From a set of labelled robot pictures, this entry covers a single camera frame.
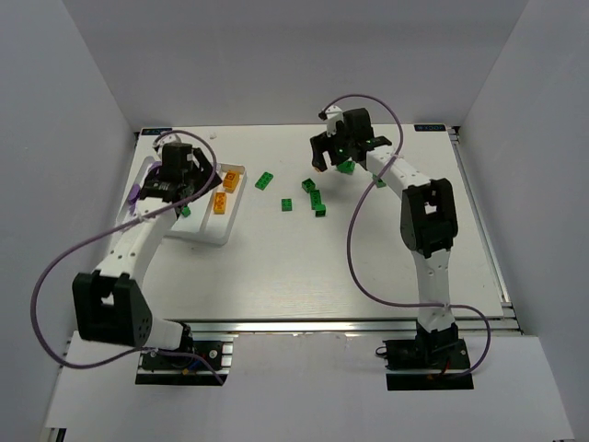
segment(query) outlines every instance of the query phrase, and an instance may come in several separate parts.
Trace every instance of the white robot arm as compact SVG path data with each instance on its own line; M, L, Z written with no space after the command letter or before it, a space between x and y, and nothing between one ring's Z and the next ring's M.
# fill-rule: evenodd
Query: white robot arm
M366 153L366 170L380 173L392 155L390 146L381 146ZM382 176L382 181L402 200L403 192L410 187L430 186L432 179L423 175L403 158L397 158L391 168ZM426 212L435 207L426 205ZM441 248L425 256L422 251L411 250L417 271L417 288L420 303L438 302L450 304L450 284L448 280L448 262L450 249ZM452 326L454 316L449 308L420 308L418 323L427 331L445 330Z
M390 141L375 137L366 109L342 111L331 106L319 116L326 132L311 138L312 165L327 169L324 153L337 166L350 158L377 175L393 155ZM432 180L403 158L397 158L382 180L401 200L400 233L417 271L420 304L449 306L448 262L458 232L452 185ZM458 331L448 307L420 308L416 353L426 366L445 360L458 345Z
M201 149L192 145L167 143L160 153L162 164L145 177L134 216L153 213L195 194L213 173ZM215 174L207 191L220 183ZM141 291L147 267L180 210L167 210L124 230L93 273L77 275L72 288L82 339L179 352L190 347L190 328L153 316Z

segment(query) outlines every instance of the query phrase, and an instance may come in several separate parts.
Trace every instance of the white wall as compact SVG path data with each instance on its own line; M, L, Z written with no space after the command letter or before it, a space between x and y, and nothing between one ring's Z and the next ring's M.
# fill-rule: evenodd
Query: white wall
M135 129L317 122L349 92L460 124L526 1L64 0Z
M32 333L30 292L51 258L111 224L133 134L59 0L0 2L0 60L0 438L30 441L58 369ZM41 293L56 349L75 322L72 279L97 251L65 262Z
M532 0L461 130L524 330L589 440L589 4Z

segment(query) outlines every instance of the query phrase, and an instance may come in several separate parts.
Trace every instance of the orange lego brick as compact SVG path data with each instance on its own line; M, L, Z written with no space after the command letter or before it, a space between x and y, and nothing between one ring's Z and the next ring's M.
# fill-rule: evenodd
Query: orange lego brick
M227 206L227 194L225 192L217 192L214 195L213 212L216 215L224 215L226 206Z
M228 192L232 192L236 189L237 184L239 183L239 172L235 172L234 170L229 170L225 174L225 179L223 180L223 187Z

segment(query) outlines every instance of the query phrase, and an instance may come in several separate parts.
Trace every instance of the white table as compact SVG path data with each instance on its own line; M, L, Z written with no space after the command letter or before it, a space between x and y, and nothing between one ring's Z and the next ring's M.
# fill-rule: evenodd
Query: white table
M479 356L483 337L468 337ZM495 337L473 390L387 391L382 337L236 339L223 387L134 385L138 355L64 368L45 425L66 442L507 441L573 437L538 338ZM70 361L121 350L76 334Z
M486 315L502 315L501 293L479 235L447 133L416 133L404 125L404 157L432 178L453 186L458 236L450 258L452 301L471 304ZM374 319L415 317L414 309L384 308L353 284L345 257L346 229L371 174L353 175L310 165L309 138L322 125L227 126L181 128L210 140L218 159L248 170L236 223L221 248L164 238L144 280L144 296L155 314L182 320ZM375 126L375 134L394 145L393 125ZM196 144L189 137L183 141ZM130 179L146 156L153 136L140 136ZM254 188L264 171L274 175L265 191ZM327 206L315 218L301 181L311 178ZM281 211L292 198L294 210ZM374 189L362 209L352 241L353 260L364 285L398 302L417 301L413 260L399 234L400 201L388 188ZM456 311L457 316L470 312Z

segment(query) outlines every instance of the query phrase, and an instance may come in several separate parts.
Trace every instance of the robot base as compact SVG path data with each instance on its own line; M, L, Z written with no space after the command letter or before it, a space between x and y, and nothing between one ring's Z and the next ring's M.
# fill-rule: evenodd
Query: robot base
M223 381L227 378L226 369L223 368L224 344L222 341L194 341L192 344L192 351L202 356ZM135 384L219 386L217 379L196 359L173 358L149 352L142 354Z
M470 368L464 340L444 351L433 364L426 364L414 339L384 342L387 349L387 389L389 391L473 390L471 375L455 377L455 372Z

